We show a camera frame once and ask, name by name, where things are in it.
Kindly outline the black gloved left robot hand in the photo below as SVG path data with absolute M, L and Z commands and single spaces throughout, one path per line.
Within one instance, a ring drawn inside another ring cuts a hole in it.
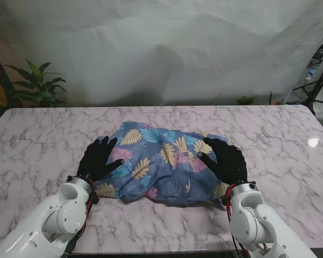
M 123 165 L 124 159 L 107 162 L 117 141 L 117 138 L 110 140 L 105 136 L 102 140 L 96 139 L 91 143 L 84 152 L 76 176 L 97 182 Z

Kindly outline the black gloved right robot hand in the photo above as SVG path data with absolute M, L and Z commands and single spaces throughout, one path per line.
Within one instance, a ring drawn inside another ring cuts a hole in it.
M 213 161 L 202 151 L 197 152 L 197 156 L 218 180 L 228 185 L 248 181 L 246 162 L 241 150 L 220 139 L 204 138 L 203 142 L 212 148 L 217 161 Z

